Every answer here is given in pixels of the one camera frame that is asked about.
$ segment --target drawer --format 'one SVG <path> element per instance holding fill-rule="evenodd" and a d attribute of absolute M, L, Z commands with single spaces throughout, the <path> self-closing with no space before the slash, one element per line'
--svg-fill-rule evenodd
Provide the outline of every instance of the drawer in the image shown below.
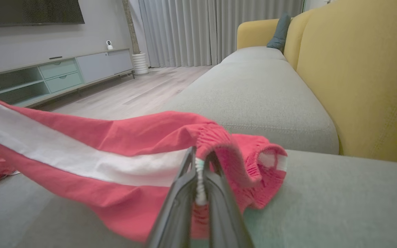
<path fill-rule="evenodd" d="M 44 76 L 44 79 L 49 79 L 59 75 L 63 75 L 70 72 L 76 72 L 76 65 L 73 60 L 60 61 L 56 63 L 49 63 L 39 67 Z"/>
<path fill-rule="evenodd" d="M 82 81 L 81 78 L 79 77 L 79 73 L 75 72 L 73 74 L 57 77 L 52 80 L 47 80 L 45 83 L 49 87 L 50 93 L 53 93 L 56 91 L 67 89 L 71 86 L 81 84 Z"/>

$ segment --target floor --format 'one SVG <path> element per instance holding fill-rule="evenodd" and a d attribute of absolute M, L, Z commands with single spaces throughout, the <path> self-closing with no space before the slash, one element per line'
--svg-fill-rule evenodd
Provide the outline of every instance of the floor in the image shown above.
<path fill-rule="evenodd" d="M 93 119 L 119 120 L 158 112 L 159 108 L 212 66 L 154 68 L 68 94 L 35 107 Z"/>

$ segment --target curtain fold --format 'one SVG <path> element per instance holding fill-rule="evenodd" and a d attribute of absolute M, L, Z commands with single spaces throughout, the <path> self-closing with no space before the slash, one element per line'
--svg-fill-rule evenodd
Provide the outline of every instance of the curtain fold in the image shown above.
<path fill-rule="evenodd" d="M 301 13 L 303 0 L 139 0 L 152 67 L 220 63 L 238 26 Z"/>

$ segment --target cabinet top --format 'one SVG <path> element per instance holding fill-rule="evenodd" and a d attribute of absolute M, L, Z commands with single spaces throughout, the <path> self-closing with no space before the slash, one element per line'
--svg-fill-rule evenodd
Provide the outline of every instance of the cabinet top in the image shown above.
<path fill-rule="evenodd" d="M 77 54 L 77 55 L 73 55 L 73 56 L 69 56 L 69 57 L 62 57 L 62 58 L 53 59 L 53 60 L 48 59 L 46 61 L 40 61 L 40 62 L 37 62 L 37 63 L 30 63 L 30 64 L 25 64 L 25 65 L 21 65 L 21 66 L 12 67 L 12 68 L 3 69 L 3 70 L 0 70 L 0 74 L 8 73 L 8 72 L 14 72 L 14 71 L 19 71 L 19 70 L 22 70 L 22 69 L 27 69 L 27 68 L 31 68 L 31 67 L 35 67 L 35 66 L 40 66 L 40 65 L 43 65 L 43 64 L 48 64 L 48 63 L 56 63 L 56 62 L 59 62 L 59 61 L 66 61 L 66 60 L 70 60 L 70 59 L 81 57 L 81 56 L 92 55 L 92 54 L 103 53 L 103 52 L 114 52 L 114 51 L 120 51 L 120 50 L 128 50 L 128 48 L 117 48 L 117 49 L 112 49 L 112 50 L 103 50 L 103 51 L 97 51 L 97 52 L 89 52 L 89 53 Z"/>

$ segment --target black television screen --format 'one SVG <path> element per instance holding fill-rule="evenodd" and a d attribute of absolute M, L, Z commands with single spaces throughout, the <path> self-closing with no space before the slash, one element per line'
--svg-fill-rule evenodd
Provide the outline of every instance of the black television screen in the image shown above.
<path fill-rule="evenodd" d="M 78 0 L 0 0 L 0 27 L 82 23 Z"/>

